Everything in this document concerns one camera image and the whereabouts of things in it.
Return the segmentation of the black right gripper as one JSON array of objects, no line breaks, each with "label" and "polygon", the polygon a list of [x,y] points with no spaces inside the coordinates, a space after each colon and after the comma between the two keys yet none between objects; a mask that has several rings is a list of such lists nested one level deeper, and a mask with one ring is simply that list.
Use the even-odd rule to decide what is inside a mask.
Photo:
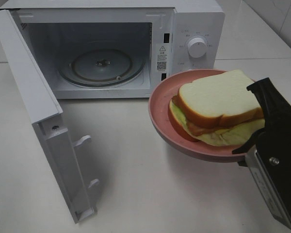
[{"label": "black right gripper", "polygon": [[249,85],[264,114],[264,128],[232,151],[246,154],[247,165],[263,175],[291,175],[291,105],[270,78]]}]

